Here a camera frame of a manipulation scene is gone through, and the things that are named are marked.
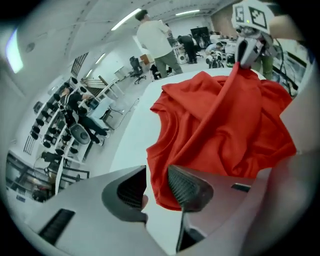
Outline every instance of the person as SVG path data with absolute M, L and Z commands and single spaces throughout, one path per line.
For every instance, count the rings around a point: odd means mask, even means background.
M 196 64 L 197 55 L 195 51 L 195 44 L 192 38 L 188 35 L 179 35 L 178 42 L 184 46 L 186 54 L 189 57 L 189 64 Z
M 152 66 L 150 67 L 150 70 L 152 71 L 152 75 L 154 77 L 154 80 L 158 80 L 161 77 L 160 72 L 158 71 L 158 68 L 155 64 L 152 64 Z
M 61 93 L 60 102 L 63 105 L 67 104 L 72 109 L 72 111 L 75 111 L 79 115 L 81 113 L 81 109 L 79 108 L 78 102 L 81 102 L 83 100 L 89 100 L 90 98 L 91 96 L 88 94 L 81 95 L 78 92 L 70 94 L 69 88 L 65 88 Z M 69 118 L 69 121 L 67 121 L 67 126 L 73 124 L 76 121 L 72 116 L 72 111 L 67 110 L 67 115 Z M 89 134 L 91 140 L 100 146 L 104 144 L 105 140 L 103 138 L 99 139 L 96 135 L 94 135 L 91 132 L 91 130 L 95 131 L 98 135 L 107 138 L 110 137 L 109 129 L 102 129 L 91 118 L 87 116 L 79 115 L 78 124 L 82 125 Z
M 206 49 L 206 55 L 211 55 L 211 51 L 222 51 L 223 44 L 221 42 L 210 44 Z
M 251 68 L 257 72 L 260 72 L 262 66 L 262 74 L 267 80 L 271 80 L 273 77 L 274 69 L 274 57 L 260 55 L 252 64 Z
M 216 44 L 219 42 L 220 36 L 213 31 L 210 31 L 210 41 L 212 44 Z
M 197 41 L 196 41 L 196 39 L 193 38 L 192 34 L 188 34 L 188 36 L 192 38 L 192 41 L 193 41 L 194 46 L 195 46 L 195 47 L 198 46 L 198 45 L 197 45 Z
M 289 15 L 274 17 L 269 22 L 270 34 L 273 38 L 302 41 L 304 37 Z M 260 72 L 262 66 L 263 76 L 271 80 L 273 77 L 274 58 L 272 56 L 259 56 L 251 68 Z
M 141 22 L 136 33 L 137 39 L 144 49 L 150 51 L 161 77 L 168 76 L 167 65 L 175 74 L 182 74 L 183 71 L 166 36 L 167 33 L 171 33 L 170 28 L 159 20 L 151 20 L 147 10 L 141 10 L 135 18 Z

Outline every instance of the office chair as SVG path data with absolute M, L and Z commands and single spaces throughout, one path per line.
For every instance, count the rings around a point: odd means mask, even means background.
M 142 67 L 140 66 L 139 60 L 135 57 L 131 57 L 130 58 L 130 64 L 133 68 L 134 73 L 132 74 L 132 77 L 137 77 L 138 79 L 134 82 L 134 84 L 136 83 L 140 83 L 141 79 L 147 79 L 147 77 L 143 74 L 143 70 Z

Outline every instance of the cable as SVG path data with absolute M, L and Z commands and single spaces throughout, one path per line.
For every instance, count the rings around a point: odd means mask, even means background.
M 37 180 L 39 180 L 39 179 L 37 178 L 36 173 L 35 173 L 35 165 L 36 165 L 36 162 L 37 162 L 40 158 L 41 158 L 41 156 L 39 156 L 39 157 L 34 161 L 33 167 L 32 167 L 33 174 L 34 174 L 34 176 L 35 176 L 35 178 L 36 178 Z
M 287 66 L 289 66 L 292 70 L 292 74 L 293 74 L 293 82 L 296 83 L 296 71 L 294 70 L 294 68 L 292 67 L 292 65 L 289 62 L 285 62 L 287 64 Z
M 282 73 L 282 67 L 284 67 L 284 79 L 285 79 L 285 82 L 287 83 L 287 84 L 284 84 L 284 86 L 286 86 L 287 88 L 288 88 L 288 91 L 289 91 L 289 94 L 290 94 L 290 96 L 291 97 L 293 97 L 293 95 L 292 95 L 292 93 L 291 93 L 291 87 L 290 87 L 290 85 L 289 85 L 289 83 L 288 83 L 288 76 L 287 76 L 287 70 L 286 70 L 286 67 L 284 66 L 284 62 L 285 62 L 285 56 L 284 56 L 284 50 L 283 50 L 283 48 L 282 48 L 282 45 L 280 44 L 280 42 L 277 40 L 277 39 L 275 39 L 276 40 L 276 42 L 278 43 L 278 45 L 279 45 L 279 47 L 280 47 L 280 50 L 281 50 L 281 58 L 282 58 L 282 61 L 281 61 L 281 65 L 280 65 L 280 75 L 281 75 L 281 73 Z
M 128 110 L 128 112 L 125 113 L 125 115 L 123 116 L 121 122 L 119 123 L 119 125 L 118 125 L 114 130 L 116 130 L 116 129 L 118 129 L 118 128 L 120 127 L 121 123 L 124 121 L 124 119 L 126 118 L 127 114 L 128 114 L 129 112 L 131 112 L 131 109 L 134 107 L 134 105 L 136 104 L 136 102 L 139 101 L 139 100 L 140 100 L 140 99 L 137 98 L 137 99 L 134 101 L 134 103 L 132 104 L 132 106 L 130 107 L 130 109 Z

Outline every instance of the red cloth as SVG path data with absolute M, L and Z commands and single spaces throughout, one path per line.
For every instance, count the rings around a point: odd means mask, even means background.
M 290 95 L 239 63 L 230 76 L 200 72 L 162 90 L 151 108 L 160 116 L 161 132 L 147 149 L 147 161 L 156 202 L 164 208 L 181 210 L 168 185 L 169 165 L 255 178 L 296 153 L 279 117 Z

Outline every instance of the desk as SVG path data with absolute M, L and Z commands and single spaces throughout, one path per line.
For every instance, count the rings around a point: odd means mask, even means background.
M 228 76 L 231 70 L 232 68 L 212 68 L 206 69 L 205 72 L 211 76 Z M 149 201 L 143 210 L 148 215 L 146 228 L 168 255 L 176 254 L 182 213 L 167 210 L 157 205 L 152 191 L 146 149 L 157 142 L 161 122 L 159 116 L 153 113 L 150 108 L 159 98 L 162 92 L 161 86 L 191 79 L 197 73 L 199 71 L 156 80 L 146 88 L 119 143 L 110 168 L 111 172 L 115 172 L 129 167 L 147 166 L 145 194 Z M 260 79 L 264 79 L 259 73 L 258 76 Z
M 123 70 L 125 66 L 120 67 L 116 72 L 114 72 L 115 76 L 122 81 L 126 78 L 127 73 Z

